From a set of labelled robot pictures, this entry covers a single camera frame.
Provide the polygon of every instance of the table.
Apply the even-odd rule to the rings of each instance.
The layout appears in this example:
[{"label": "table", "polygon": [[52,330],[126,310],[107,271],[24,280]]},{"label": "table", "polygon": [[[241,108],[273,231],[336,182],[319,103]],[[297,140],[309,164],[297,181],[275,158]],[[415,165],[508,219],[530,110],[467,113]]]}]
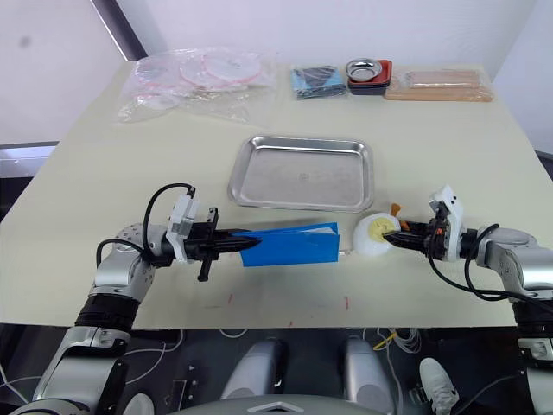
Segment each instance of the table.
[{"label": "table", "polygon": [[[465,224],[498,222],[553,247],[553,188],[530,143],[499,99],[492,103],[401,102],[381,97],[295,101],[284,84],[270,125],[233,123],[174,111],[113,124],[114,103],[130,64],[116,74],[30,183],[0,225],[0,320],[70,326],[94,277],[96,245],[140,221],[149,197],[169,182],[190,182],[219,227],[262,229],[338,221],[340,249],[355,224],[402,205],[401,217],[427,221],[428,196],[450,184]],[[258,133],[360,139],[375,163],[369,212],[344,214],[240,207],[226,186],[239,146]],[[165,223],[177,193],[163,196],[151,223]],[[462,264],[440,263],[461,281]],[[418,252],[394,250],[336,264],[245,269],[238,254],[156,273],[135,327],[300,328],[513,325],[507,302],[486,303],[445,285]],[[476,269],[483,287],[502,288]]]}]

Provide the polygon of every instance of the shoe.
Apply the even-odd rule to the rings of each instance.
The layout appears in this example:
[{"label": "shoe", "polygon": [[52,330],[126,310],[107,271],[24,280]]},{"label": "shoe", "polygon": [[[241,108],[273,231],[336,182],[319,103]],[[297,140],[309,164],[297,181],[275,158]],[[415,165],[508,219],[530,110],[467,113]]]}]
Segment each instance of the shoe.
[{"label": "shoe", "polygon": [[459,401],[459,393],[451,383],[448,373],[440,363],[430,357],[421,361],[419,373],[432,411],[436,415],[449,415],[451,408]]}]

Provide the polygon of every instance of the blue folder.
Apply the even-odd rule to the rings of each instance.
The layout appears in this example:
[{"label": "blue folder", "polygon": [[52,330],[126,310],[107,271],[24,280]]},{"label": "blue folder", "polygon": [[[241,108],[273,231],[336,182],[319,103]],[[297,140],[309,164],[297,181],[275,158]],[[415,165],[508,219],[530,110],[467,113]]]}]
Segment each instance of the blue folder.
[{"label": "blue folder", "polygon": [[336,222],[235,233],[261,239],[240,251],[244,266],[315,264],[338,261],[340,236]]}]

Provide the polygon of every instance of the metal bowl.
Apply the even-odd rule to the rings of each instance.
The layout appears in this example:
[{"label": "metal bowl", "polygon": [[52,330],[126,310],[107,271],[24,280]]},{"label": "metal bowl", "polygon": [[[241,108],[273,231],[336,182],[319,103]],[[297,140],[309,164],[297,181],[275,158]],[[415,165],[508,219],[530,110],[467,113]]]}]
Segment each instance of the metal bowl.
[{"label": "metal bowl", "polygon": [[350,80],[365,82],[382,72],[382,64],[374,59],[360,58],[346,65],[346,73]]}]

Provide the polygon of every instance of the stainless steel tray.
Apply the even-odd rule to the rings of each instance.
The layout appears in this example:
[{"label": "stainless steel tray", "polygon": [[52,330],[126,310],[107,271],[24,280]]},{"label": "stainless steel tray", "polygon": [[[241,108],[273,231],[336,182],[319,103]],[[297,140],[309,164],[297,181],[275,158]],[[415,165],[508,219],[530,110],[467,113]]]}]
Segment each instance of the stainless steel tray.
[{"label": "stainless steel tray", "polygon": [[242,206],[360,212],[372,204],[372,152],[360,141],[253,137],[228,194]]}]

